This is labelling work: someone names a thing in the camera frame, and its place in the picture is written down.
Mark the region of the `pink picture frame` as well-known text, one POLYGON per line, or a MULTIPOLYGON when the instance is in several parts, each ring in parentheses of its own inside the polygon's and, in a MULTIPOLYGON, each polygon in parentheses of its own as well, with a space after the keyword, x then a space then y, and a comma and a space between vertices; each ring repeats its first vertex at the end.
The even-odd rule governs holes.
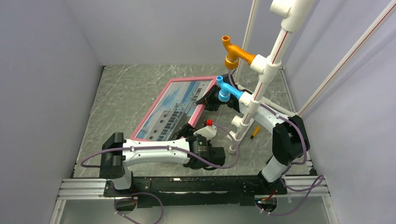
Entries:
POLYGON ((172 78, 130 138, 168 141, 185 124, 194 127, 205 108, 196 102, 215 84, 215 76, 172 78))

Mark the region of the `orange handled screwdriver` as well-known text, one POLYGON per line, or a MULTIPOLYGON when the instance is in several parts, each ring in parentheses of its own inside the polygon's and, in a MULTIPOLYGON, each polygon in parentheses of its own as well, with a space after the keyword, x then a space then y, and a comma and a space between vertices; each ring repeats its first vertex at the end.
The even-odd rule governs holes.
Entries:
POLYGON ((258 127, 251 133, 251 135, 250 135, 250 137, 249 137, 249 142, 250 142, 251 140, 253 140, 253 139, 256 137, 256 135, 259 133, 260 129, 261 129, 261 127, 258 126, 258 127))

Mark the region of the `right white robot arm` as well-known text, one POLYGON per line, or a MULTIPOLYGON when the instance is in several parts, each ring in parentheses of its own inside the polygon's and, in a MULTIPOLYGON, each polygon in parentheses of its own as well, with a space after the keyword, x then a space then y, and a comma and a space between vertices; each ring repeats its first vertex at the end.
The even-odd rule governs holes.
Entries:
POLYGON ((216 84, 200 99, 198 105, 204 105, 208 111, 217 111, 221 105, 227 105, 252 118, 272 133, 272 156, 267 165, 259 172, 257 187, 264 194, 270 193, 276 186, 275 181, 288 172, 293 165, 304 165, 310 143, 301 117, 288 117, 254 99, 246 90, 232 86, 233 80, 218 76, 216 84))

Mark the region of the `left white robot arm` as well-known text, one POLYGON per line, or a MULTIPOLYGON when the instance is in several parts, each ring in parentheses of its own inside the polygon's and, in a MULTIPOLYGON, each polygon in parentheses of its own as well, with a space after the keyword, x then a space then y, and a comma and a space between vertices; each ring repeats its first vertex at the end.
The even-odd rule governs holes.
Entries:
POLYGON ((128 172, 133 165, 171 162, 193 170, 224 166, 224 148, 210 143, 216 133, 214 126, 193 131, 190 125, 168 141, 125 139, 123 133, 115 133, 102 146, 99 176, 111 180, 122 196, 128 196, 134 190, 133 175, 128 172))

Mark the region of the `blue pipe fitting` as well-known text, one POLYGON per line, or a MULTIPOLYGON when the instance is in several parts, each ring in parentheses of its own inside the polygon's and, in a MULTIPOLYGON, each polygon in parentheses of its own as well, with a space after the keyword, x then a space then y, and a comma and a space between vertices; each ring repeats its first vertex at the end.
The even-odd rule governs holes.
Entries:
POLYGON ((218 93, 218 99, 221 102, 228 102, 231 98, 231 95, 235 96, 237 100, 239 100, 243 94, 242 91, 232 87, 230 84, 224 82, 222 76, 216 77, 217 85, 219 86, 220 90, 218 93))

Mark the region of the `orange pipe fitting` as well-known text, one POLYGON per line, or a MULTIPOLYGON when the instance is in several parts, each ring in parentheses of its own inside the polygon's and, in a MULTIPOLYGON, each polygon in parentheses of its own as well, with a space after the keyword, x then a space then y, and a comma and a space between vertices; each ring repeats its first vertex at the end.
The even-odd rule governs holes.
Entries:
POLYGON ((256 57, 256 55, 246 52, 239 46, 231 44, 230 37, 227 35, 222 36, 222 43, 225 50, 227 51, 224 65, 229 70, 238 68, 240 59, 250 65, 256 57))

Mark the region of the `white pvc pipe stand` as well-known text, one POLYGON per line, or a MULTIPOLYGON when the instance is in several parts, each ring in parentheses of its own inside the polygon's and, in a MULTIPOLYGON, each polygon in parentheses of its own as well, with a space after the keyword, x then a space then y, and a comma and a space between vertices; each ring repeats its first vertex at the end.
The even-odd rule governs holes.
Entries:
MULTIPOLYGON (((249 65, 251 70, 258 73, 258 83, 253 94, 243 93, 241 96, 241 101, 245 103, 247 109, 242 118, 236 117, 234 119, 237 131, 233 137, 236 141, 240 142, 245 136, 247 129, 250 127, 251 119, 262 101, 265 90, 281 66, 282 57, 294 33, 301 28, 313 3, 312 0, 274 0, 271 3, 271 13, 282 18, 281 29, 271 53, 267 57, 256 55, 249 65)), ((240 47, 246 52, 259 4, 258 0, 254 0, 250 8, 243 45, 240 47)))

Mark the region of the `white diagonal pipe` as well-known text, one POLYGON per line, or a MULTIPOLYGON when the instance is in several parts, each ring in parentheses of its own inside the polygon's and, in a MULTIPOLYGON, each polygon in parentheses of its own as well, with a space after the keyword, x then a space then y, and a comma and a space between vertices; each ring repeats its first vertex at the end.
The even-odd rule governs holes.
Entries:
POLYGON ((329 75, 319 85, 319 87, 313 92, 313 94, 304 103, 302 108, 297 112, 297 115, 302 114, 308 110, 311 104, 319 97, 325 87, 331 82, 333 78, 342 70, 342 68, 357 54, 362 46, 375 34, 375 32, 381 27, 381 25, 393 14, 396 10, 396 0, 391 0, 389 4, 380 12, 376 19, 369 25, 365 32, 359 37, 359 39, 353 44, 349 51, 342 57, 337 63, 329 75))

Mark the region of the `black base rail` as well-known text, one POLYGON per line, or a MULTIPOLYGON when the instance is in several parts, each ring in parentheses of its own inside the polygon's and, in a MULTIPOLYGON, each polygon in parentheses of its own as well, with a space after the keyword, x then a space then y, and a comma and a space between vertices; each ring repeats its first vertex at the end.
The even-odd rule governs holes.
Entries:
POLYGON ((117 190, 106 182, 103 196, 137 196, 138 208, 154 206, 238 204, 253 206, 258 198, 283 196, 287 189, 279 182, 262 185, 255 175, 134 177, 129 189, 117 190))

